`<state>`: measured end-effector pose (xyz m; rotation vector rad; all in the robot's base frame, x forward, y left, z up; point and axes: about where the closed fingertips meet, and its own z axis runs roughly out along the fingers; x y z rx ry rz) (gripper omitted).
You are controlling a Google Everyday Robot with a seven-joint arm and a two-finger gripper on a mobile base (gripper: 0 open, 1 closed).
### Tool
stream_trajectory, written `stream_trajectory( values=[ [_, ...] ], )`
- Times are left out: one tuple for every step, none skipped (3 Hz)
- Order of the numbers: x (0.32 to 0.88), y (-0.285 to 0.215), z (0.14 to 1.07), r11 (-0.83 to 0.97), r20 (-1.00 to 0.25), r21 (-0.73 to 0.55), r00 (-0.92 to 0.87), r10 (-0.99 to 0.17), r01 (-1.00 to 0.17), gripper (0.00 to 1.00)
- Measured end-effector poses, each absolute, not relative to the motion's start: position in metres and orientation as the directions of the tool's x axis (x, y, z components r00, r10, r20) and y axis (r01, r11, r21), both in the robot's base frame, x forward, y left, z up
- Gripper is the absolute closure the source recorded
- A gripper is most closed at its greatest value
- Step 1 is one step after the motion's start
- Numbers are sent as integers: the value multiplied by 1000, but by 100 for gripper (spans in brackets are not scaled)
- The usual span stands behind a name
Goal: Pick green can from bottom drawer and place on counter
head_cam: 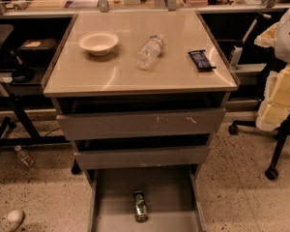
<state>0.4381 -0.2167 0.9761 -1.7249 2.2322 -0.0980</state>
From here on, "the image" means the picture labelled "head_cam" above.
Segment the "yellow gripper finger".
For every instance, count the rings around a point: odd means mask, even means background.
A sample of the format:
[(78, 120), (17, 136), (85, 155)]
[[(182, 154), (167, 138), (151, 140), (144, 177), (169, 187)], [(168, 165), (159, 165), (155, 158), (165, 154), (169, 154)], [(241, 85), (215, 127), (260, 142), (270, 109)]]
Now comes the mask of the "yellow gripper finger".
[(276, 30), (278, 23), (274, 23), (254, 40), (254, 44), (260, 47), (274, 47), (276, 45)]
[(256, 118), (256, 127), (273, 131), (290, 115), (290, 64), (282, 71), (270, 71)]

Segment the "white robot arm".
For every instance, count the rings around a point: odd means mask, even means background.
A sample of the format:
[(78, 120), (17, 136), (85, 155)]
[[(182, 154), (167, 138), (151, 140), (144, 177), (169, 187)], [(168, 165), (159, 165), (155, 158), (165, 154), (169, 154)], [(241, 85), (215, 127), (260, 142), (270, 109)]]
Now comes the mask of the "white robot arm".
[(290, 8), (280, 21), (259, 35), (254, 43), (272, 47), (275, 57), (286, 63), (281, 71), (270, 71), (266, 80), (264, 100), (261, 102), (256, 127), (273, 131), (290, 115)]

